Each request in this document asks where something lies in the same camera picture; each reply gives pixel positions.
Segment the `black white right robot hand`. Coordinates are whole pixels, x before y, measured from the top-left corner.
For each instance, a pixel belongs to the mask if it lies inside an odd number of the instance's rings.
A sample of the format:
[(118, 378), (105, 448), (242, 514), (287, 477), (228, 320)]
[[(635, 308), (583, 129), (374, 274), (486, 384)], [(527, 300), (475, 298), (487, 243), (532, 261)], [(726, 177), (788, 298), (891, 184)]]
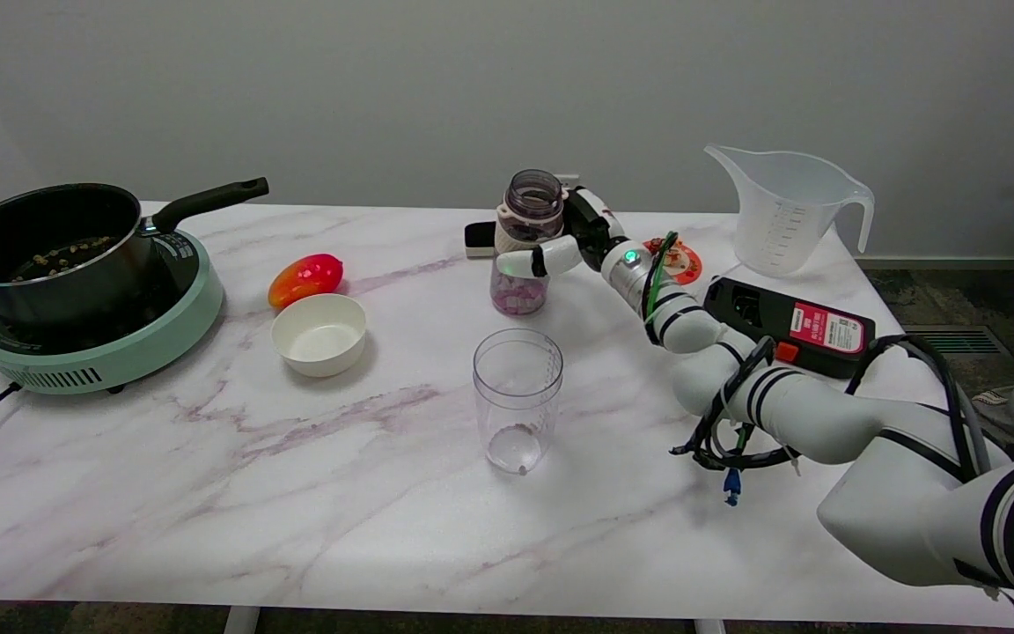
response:
[(641, 249), (630, 246), (627, 234), (608, 206), (584, 186), (564, 193), (562, 221), (562, 236), (536, 246), (498, 255), (496, 270), (516, 278), (547, 278), (563, 276), (583, 263), (609, 282), (622, 253), (630, 250), (633, 265), (643, 260), (639, 254)]

